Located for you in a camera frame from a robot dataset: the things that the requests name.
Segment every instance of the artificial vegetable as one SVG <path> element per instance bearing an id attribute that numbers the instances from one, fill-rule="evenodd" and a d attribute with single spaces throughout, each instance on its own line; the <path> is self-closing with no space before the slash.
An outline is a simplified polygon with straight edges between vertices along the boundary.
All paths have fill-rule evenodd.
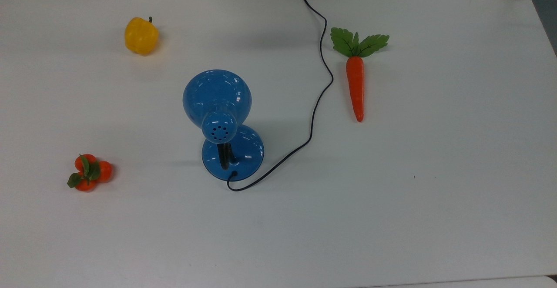
<path id="1" fill-rule="evenodd" d="M 124 33 L 126 48 L 142 55 L 149 54 L 155 48 L 159 31 L 151 22 L 153 22 L 152 17 L 149 17 L 149 22 L 139 17 L 130 20 Z"/>
<path id="2" fill-rule="evenodd" d="M 362 57 L 370 56 L 387 45 L 389 36 L 376 34 L 359 42 L 358 33 L 354 34 L 341 28 L 331 28 L 333 48 L 348 57 L 346 77 L 352 100 L 352 109 L 356 120 L 364 120 L 364 61 Z"/>

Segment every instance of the carrot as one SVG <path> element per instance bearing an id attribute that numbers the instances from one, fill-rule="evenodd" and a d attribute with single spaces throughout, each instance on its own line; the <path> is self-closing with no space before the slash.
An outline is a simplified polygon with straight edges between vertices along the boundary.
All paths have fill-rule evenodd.
<path id="1" fill-rule="evenodd" d="M 361 122 L 364 120 L 364 60 L 360 56 L 348 58 L 346 77 L 356 120 Z"/>
<path id="2" fill-rule="evenodd" d="M 368 36 L 359 42 L 358 33 L 353 36 L 348 30 L 331 28 L 331 40 L 333 48 L 348 57 L 346 62 L 346 77 L 352 100 L 352 109 L 356 120 L 364 120 L 364 60 L 363 57 L 370 56 L 380 48 L 387 45 L 389 36 L 376 34 Z"/>

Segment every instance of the green leaf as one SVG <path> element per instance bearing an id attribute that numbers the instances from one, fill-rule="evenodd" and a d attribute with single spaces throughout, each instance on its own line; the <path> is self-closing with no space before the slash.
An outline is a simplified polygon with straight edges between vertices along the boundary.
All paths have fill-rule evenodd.
<path id="1" fill-rule="evenodd" d="M 359 45 L 360 45 L 360 40 L 358 40 L 359 36 L 358 33 L 356 32 L 354 34 L 354 39 L 352 40 L 352 56 L 355 56 L 356 54 L 358 54 L 359 50 Z"/>
<path id="2" fill-rule="evenodd" d="M 333 27 L 331 28 L 331 40 L 333 49 L 348 57 L 354 56 L 354 50 L 357 49 L 358 42 L 354 42 L 350 31 Z"/>
<path id="3" fill-rule="evenodd" d="M 81 159 L 81 163 L 83 164 L 83 175 L 84 177 L 87 177 L 87 175 L 89 174 L 89 161 L 87 161 L 87 159 L 81 154 L 79 155 L 79 158 Z"/>
<path id="4" fill-rule="evenodd" d="M 75 188 L 75 186 L 83 179 L 78 173 L 73 173 L 68 179 L 68 186 L 70 188 Z"/>
<path id="5" fill-rule="evenodd" d="M 380 48 L 384 48 L 387 45 L 388 40 L 389 36 L 385 36 L 384 34 L 368 36 L 360 43 L 360 51 L 357 54 L 360 57 L 370 56 L 373 52 L 376 52 Z"/>
<path id="6" fill-rule="evenodd" d="M 101 175 L 101 167 L 99 166 L 99 162 L 94 161 L 91 164 L 91 168 L 89 169 L 89 176 L 87 177 L 89 178 L 90 181 L 96 181 L 100 175 Z"/>

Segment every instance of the lamp base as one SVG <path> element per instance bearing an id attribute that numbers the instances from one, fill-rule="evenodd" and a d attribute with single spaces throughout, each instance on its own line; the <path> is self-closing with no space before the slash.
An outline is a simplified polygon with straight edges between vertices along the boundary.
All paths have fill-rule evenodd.
<path id="1" fill-rule="evenodd" d="M 235 137 L 228 143 L 232 148 L 234 162 L 229 163 L 227 170 L 221 167 L 217 144 L 210 141 L 203 143 L 201 157 L 205 168 L 211 175 L 223 181 L 226 181 L 233 171 L 237 171 L 238 175 L 231 181 L 241 181 L 253 175 L 263 162 L 263 142 L 259 135 L 250 127 L 239 125 Z"/>

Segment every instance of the blue desk lamp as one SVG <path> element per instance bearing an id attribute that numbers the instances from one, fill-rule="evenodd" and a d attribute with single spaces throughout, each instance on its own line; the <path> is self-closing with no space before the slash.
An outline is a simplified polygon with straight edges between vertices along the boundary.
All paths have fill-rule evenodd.
<path id="1" fill-rule="evenodd" d="M 263 142 L 242 125 L 251 108 L 251 92 L 244 80 L 228 70 L 208 70 L 187 84 L 183 96 L 189 119 L 203 131 L 203 165 L 213 176 L 241 181 L 263 161 Z"/>

